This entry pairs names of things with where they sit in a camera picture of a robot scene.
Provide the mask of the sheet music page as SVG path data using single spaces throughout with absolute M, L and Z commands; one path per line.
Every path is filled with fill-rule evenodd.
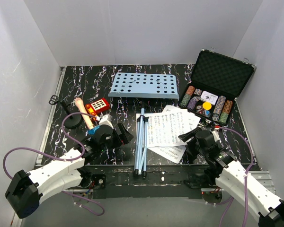
M 154 117 L 153 145 L 160 155 L 178 164 L 185 151 L 185 142 L 179 136 L 195 129 L 200 118 L 177 107 Z
M 176 147 L 186 143 L 178 136 L 193 129 L 192 117 L 184 112 L 146 113 L 148 118 L 147 134 L 142 142 L 147 140 L 147 147 Z

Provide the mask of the pink toy microphone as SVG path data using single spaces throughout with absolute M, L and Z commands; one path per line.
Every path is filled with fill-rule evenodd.
M 94 125 L 93 125 L 93 123 L 90 119 L 90 116 L 88 115 L 88 113 L 85 109 L 83 100 L 81 98 L 77 97 L 77 98 L 74 99 L 74 103 L 75 103 L 76 107 L 78 108 L 78 110 L 81 112 L 81 115 L 82 115 L 82 117 L 85 121 L 87 128 L 89 130 L 93 129 Z

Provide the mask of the blue music stand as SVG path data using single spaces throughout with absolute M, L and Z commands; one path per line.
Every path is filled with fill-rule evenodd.
M 140 98 L 140 117 L 137 120 L 134 175 L 147 176 L 148 117 L 145 116 L 146 101 L 149 99 L 179 99 L 175 75 L 117 73 L 109 97 Z

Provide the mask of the black poker chip case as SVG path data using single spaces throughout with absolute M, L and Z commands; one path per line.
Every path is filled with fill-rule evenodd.
M 187 88 L 189 86 L 194 86 L 195 91 L 192 94 L 191 99 L 194 96 L 201 96 L 203 91 L 210 92 L 218 97 L 225 96 L 226 101 L 231 100 L 233 102 L 233 106 L 231 108 L 232 111 L 236 99 L 243 91 L 243 88 L 246 86 L 255 70 L 256 66 L 248 62 L 202 49 L 197 57 L 194 67 L 192 68 L 190 76 L 191 82 L 184 90 L 179 103 L 186 94 Z M 216 123 L 221 126 L 227 125 L 231 111 L 229 114 L 221 112 L 219 120 L 214 121 L 212 116 L 215 105 L 212 105 L 210 110 L 205 110 L 202 107 L 203 103 L 204 102 L 200 99 L 192 111 L 188 110 L 187 106 L 184 109 L 205 120 L 209 120 L 212 123 Z

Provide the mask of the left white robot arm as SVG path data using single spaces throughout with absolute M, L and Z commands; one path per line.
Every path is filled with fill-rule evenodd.
M 118 148 L 133 139 L 122 123 L 117 126 L 114 129 L 100 125 L 94 134 L 85 137 L 60 158 L 29 172 L 15 173 L 5 198 L 16 215 L 20 219 L 30 216 L 43 201 L 66 189 L 98 187 L 98 181 L 105 180 L 105 176 L 91 173 L 86 165 L 96 162 L 104 149 Z

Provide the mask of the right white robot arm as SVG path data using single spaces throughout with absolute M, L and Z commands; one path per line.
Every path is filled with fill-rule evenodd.
M 221 146 L 219 126 L 213 131 L 200 127 L 179 135 L 186 150 L 201 154 L 209 165 L 204 171 L 205 184 L 221 188 L 244 206 L 244 215 L 251 214 L 260 227 L 284 227 L 284 200 L 273 194 L 244 168 L 235 155 Z

